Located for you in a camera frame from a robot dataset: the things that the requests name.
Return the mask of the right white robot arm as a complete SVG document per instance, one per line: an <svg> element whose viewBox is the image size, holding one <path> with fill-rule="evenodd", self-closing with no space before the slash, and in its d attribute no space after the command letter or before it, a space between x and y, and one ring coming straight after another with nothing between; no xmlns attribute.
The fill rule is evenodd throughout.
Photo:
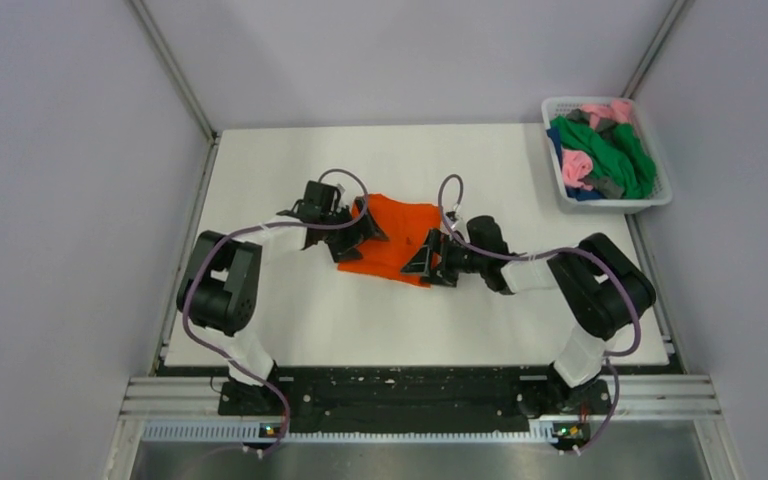
<svg viewBox="0 0 768 480"><path fill-rule="evenodd" d="M572 412L599 399L597 378L607 359L636 351L641 316L656 301L650 280L606 234L593 233L574 247L516 254L488 215L469 220L464 233L449 224L431 229L400 272L445 287L455 287L462 274L477 274L502 295L561 293L576 324L538 385L537 400L526 405L533 415Z"/></svg>

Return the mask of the orange t-shirt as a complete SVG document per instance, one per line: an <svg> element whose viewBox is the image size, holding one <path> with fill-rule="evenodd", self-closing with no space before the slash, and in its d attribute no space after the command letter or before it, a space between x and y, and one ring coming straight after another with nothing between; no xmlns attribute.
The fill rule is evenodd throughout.
<svg viewBox="0 0 768 480"><path fill-rule="evenodd" d="M365 241L358 247L362 258L341 261L337 269L428 288L418 276L402 274L401 269L418 253L428 232L440 226L438 208L400 202L380 193L370 194L368 200L368 213L388 239Z"/></svg>

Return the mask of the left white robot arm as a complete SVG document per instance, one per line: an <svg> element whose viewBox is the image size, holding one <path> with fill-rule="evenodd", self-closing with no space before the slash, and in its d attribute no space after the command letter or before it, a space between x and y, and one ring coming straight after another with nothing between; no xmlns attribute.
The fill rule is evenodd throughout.
<svg viewBox="0 0 768 480"><path fill-rule="evenodd" d="M202 231L195 240L176 306L185 334L228 364L220 392L223 415L287 413L277 383L277 363L250 323L262 268L324 243L334 262L361 259L360 246L387 236L371 214L364 192L351 203L342 189L310 181L301 199L264 223L231 233Z"/></svg>

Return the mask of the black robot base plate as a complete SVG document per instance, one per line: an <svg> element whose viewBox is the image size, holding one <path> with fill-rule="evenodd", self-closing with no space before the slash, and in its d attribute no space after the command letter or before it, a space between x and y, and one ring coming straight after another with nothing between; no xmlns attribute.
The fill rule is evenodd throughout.
<svg viewBox="0 0 768 480"><path fill-rule="evenodd" d="M277 367L230 379L221 416L290 415L292 433L524 433L540 418L608 412L606 381L569 387L547 367Z"/></svg>

